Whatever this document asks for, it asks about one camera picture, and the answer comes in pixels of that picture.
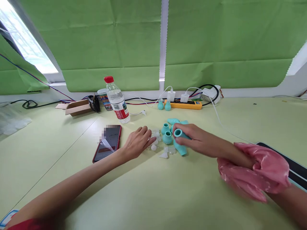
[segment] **bottle label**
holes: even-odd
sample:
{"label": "bottle label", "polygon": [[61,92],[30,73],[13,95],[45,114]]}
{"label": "bottle label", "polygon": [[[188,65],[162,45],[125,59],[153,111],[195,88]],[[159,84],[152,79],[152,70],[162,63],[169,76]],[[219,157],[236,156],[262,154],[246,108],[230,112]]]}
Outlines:
{"label": "bottle label", "polygon": [[126,117],[129,116],[125,101],[116,104],[111,104],[111,106],[118,119],[125,119]]}

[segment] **teal bottle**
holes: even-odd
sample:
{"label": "teal bottle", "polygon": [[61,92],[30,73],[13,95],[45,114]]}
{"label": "teal bottle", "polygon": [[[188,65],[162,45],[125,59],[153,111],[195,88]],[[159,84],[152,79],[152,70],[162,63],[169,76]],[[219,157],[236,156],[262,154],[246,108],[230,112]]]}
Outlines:
{"label": "teal bottle", "polygon": [[174,137],[183,137],[183,138],[191,140],[191,138],[188,137],[181,129],[176,129],[174,131]]}
{"label": "teal bottle", "polygon": [[163,124],[163,127],[161,129],[162,135],[164,135],[167,131],[170,132],[169,125],[168,125],[168,123],[165,123],[165,124]]}
{"label": "teal bottle", "polygon": [[170,123],[170,125],[173,125],[175,123],[178,123],[179,120],[177,118],[168,118],[167,122]]}
{"label": "teal bottle", "polygon": [[175,148],[178,150],[178,152],[180,153],[180,155],[185,155],[187,152],[186,152],[186,147],[184,145],[180,145],[180,144],[177,144],[176,143],[176,137],[183,137],[183,138],[186,138],[186,139],[190,139],[190,137],[188,137],[181,129],[176,129],[174,131],[174,146]]}
{"label": "teal bottle", "polygon": [[169,101],[166,101],[165,110],[166,110],[166,111],[170,111],[170,109],[171,109],[170,102],[169,102]]}
{"label": "teal bottle", "polygon": [[174,140],[174,147],[178,150],[180,155],[184,156],[187,154],[186,147],[184,145],[177,144]]}
{"label": "teal bottle", "polygon": [[181,124],[183,124],[183,125],[187,125],[187,124],[188,124],[188,121],[187,121],[187,120],[184,120],[184,121],[181,121],[181,122],[179,122],[179,123],[181,123]]}
{"label": "teal bottle", "polygon": [[160,100],[159,100],[159,103],[158,103],[158,109],[159,109],[159,110],[162,110],[163,108],[164,108],[163,100],[160,99]]}
{"label": "teal bottle", "polygon": [[164,144],[171,144],[173,142],[172,134],[170,133],[170,131],[165,132],[162,137],[162,140]]}

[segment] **green curtain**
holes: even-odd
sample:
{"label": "green curtain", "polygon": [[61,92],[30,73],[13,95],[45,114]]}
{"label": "green curtain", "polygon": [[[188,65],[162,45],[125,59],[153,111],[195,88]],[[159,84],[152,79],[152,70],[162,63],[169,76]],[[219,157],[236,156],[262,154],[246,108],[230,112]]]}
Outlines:
{"label": "green curtain", "polygon": [[[47,82],[44,75],[21,57],[1,35],[0,53],[39,80]],[[29,94],[43,89],[49,89],[49,87],[0,56],[0,95]]]}
{"label": "green curtain", "polygon": [[303,0],[169,0],[165,86],[278,86],[306,24]]}
{"label": "green curtain", "polygon": [[158,90],[161,0],[21,0],[70,92]]}

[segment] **phone screen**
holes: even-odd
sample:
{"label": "phone screen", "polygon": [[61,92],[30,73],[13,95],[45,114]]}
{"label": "phone screen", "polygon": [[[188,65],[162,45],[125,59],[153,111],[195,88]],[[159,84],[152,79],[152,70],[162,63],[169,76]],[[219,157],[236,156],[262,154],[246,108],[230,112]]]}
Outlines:
{"label": "phone screen", "polygon": [[[120,125],[111,125],[107,126],[104,129],[102,134],[102,139],[106,139],[111,146],[111,148],[116,151],[119,147],[119,140],[121,136],[121,129]],[[98,144],[96,154],[94,156],[93,162],[97,162],[113,153],[109,148],[107,148],[102,142]]]}

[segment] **window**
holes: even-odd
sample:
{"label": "window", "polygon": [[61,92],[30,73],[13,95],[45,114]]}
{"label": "window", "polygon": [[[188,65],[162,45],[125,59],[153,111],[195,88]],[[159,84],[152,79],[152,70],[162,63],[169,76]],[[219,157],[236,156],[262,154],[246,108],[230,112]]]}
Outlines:
{"label": "window", "polygon": [[0,21],[10,33],[24,59],[42,73],[58,73],[51,60],[7,0],[0,0]]}

